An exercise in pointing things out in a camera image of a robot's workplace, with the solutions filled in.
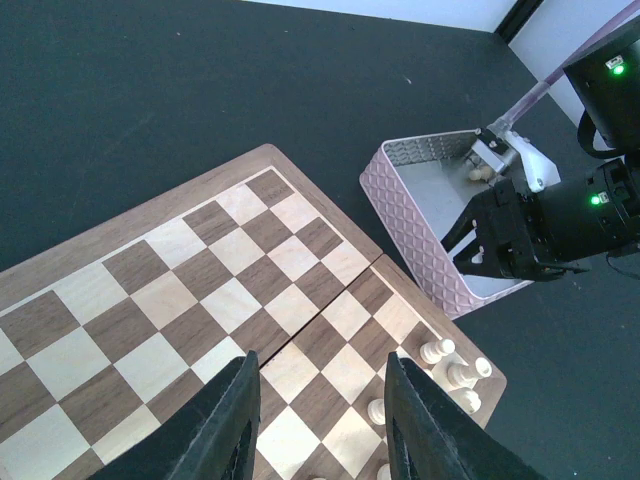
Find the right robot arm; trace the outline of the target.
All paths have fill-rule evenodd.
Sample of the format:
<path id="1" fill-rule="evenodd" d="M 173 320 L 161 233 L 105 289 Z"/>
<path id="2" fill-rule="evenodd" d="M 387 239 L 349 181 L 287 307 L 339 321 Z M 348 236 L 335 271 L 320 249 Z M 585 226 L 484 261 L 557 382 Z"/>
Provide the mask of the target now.
<path id="1" fill-rule="evenodd" d="M 501 178 L 474 195 L 441 244 L 457 249 L 459 273 L 551 281 L 589 271 L 588 258 L 639 250 L 639 21 L 632 19 L 562 67 L 584 112 L 577 140 L 599 165 L 562 181 L 553 161 L 512 129 L 505 114 L 476 132 L 471 147 L 502 174 L 519 161 L 523 178 Z M 459 243 L 475 235 L 464 248 Z"/>

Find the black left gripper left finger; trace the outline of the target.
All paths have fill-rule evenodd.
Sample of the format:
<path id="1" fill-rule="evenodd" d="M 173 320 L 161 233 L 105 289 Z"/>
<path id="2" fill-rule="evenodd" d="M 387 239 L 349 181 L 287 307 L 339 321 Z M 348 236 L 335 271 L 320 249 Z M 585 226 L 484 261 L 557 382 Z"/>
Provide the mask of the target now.
<path id="1" fill-rule="evenodd" d="M 233 358 L 161 427 L 93 479 L 251 479 L 260 424 L 257 353 Z"/>

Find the light piece passed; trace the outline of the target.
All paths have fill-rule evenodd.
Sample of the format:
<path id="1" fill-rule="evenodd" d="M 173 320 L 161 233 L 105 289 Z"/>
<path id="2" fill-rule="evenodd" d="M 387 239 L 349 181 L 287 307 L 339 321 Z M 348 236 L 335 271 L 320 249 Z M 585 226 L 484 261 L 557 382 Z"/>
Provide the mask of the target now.
<path id="1" fill-rule="evenodd" d="M 468 415 L 476 413 L 482 405 L 479 394 L 469 387 L 451 391 L 450 397 Z"/>

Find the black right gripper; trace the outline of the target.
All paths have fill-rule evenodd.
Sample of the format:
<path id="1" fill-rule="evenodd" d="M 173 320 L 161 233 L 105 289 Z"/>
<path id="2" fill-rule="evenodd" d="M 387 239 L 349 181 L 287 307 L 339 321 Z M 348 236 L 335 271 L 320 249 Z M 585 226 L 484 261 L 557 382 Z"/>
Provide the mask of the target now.
<path id="1" fill-rule="evenodd" d="M 543 281 L 549 273 L 539 264 L 533 233 L 527 221 L 530 204 L 518 190 L 519 182 L 505 179 L 475 195 L 442 238 L 446 252 L 472 230 L 476 239 L 453 259 L 461 275 L 497 279 Z M 482 254 L 482 261 L 473 258 Z"/>

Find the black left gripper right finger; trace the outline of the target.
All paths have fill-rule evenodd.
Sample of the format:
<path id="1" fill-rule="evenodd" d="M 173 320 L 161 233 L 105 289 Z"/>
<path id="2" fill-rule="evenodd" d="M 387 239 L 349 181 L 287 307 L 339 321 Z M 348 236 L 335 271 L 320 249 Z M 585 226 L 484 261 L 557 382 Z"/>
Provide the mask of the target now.
<path id="1" fill-rule="evenodd" d="M 541 479 L 488 435 L 413 360 L 388 355 L 384 390 L 393 479 Z"/>

